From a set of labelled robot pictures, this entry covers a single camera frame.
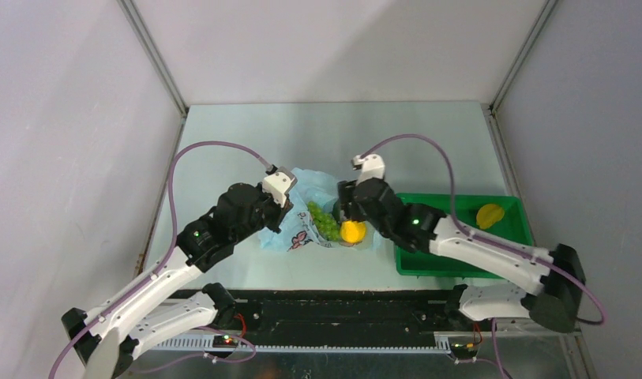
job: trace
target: blue plastic bag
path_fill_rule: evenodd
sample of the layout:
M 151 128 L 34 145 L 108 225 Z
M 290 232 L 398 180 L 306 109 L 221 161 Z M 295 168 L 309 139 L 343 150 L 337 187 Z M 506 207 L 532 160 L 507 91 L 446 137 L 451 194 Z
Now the blue plastic bag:
M 286 214 L 279 226 L 281 233 L 277 234 L 269 229 L 258 232 L 261 247 L 267 250 L 288 251 L 312 242 L 324 247 L 341 247 L 342 245 L 338 242 L 331 242 L 321 237 L 306 206 L 310 201 L 313 201 L 323 209 L 323 212 L 332 212 L 332 207 L 339 198 L 337 178 L 320 171 L 300 168 L 294 168 L 291 171 L 298 179 L 295 187 L 288 193 L 293 208 Z M 370 236 L 369 230 L 370 228 L 368 228 L 365 240 Z M 363 241 L 356 247 L 371 245 L 374 248 L 377 246 L 380 236 L 373 231 L 371 234 L 373 235 L 371 244 Z

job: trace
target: green grapes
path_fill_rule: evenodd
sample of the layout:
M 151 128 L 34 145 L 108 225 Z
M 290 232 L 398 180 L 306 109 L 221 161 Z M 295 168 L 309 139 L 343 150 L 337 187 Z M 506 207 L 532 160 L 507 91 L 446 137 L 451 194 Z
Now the green grapes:
M 323 212 L 323 209 L 313 201 L 310 201 L 306 206 L 321 237 L 328 241 L 339 241 L 340 226 L 332 214 Z

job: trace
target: green bin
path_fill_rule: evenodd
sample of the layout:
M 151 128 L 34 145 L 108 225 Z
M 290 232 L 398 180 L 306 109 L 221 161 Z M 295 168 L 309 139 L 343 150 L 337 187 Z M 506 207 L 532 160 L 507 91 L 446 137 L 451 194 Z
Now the green bin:
M 424 193 L 399 193 L 404 203 L 421 203 L 449 213 L 451 197 Z M 485 231 L 508 240 L 532 245 L 530 228 L 520 199 L 512 196 L 456 195 L 456 214 L 460 221 L 476 227 L 476 213 L 486 204 L 497 204 L 505 210 L 504 218 Z M 397 271 L 401 275 L 462 278 L 499 278 L 490 272 L 452 258 L 395 249 Z

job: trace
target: white table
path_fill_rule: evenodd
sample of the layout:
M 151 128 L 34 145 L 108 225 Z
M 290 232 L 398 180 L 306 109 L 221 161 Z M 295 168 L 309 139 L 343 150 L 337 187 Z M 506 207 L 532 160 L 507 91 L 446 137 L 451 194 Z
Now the white table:
M 497 156 L 479 103 L 297 103 L 192 106 L 180 148 L 206 140 L 244 144 L 277 166 L 325 171 L 356 178 L 350 159 L 393 134 L 422 133 L 449 154 L 458 193 L 506 193 Z M 380 149 L 387 178 L 397 192 L 448 193 L 441 157 L 422 141 L 395 141 Z M 206 213 L 235 182 L 255 184 L 265 176 L 250 155 L 224 147 L 186 154 L 175 172 L 179 230 Z M 171 240 L 164 199 L 146 266 Z M 291 252 L 262 250 L 257 236 L 185 288 L 220 282 L 231 289 L 395 291 L 447 289 L 452 278 L 401 276 L 392 243 L 376 251 L 326 249 L 308 244 Z M 469 280 L 474 285 L 494 280 Z

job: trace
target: white wall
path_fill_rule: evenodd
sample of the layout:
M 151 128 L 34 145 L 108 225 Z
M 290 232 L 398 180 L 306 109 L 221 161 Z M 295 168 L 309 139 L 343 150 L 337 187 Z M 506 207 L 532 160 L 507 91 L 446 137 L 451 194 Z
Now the white wall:
M 642 0 L 561 2 L 498 121 L 535 237 L 576 247 L 609 312 L 584 328 L 599 376 L 642 377 Z
M 145 0 L 184 99 L 492 101 L 544 0 Z
M 46 377 L 61 315 L 133 277 L 178 125 L 117 2 L 0 2 L 0 378 Z

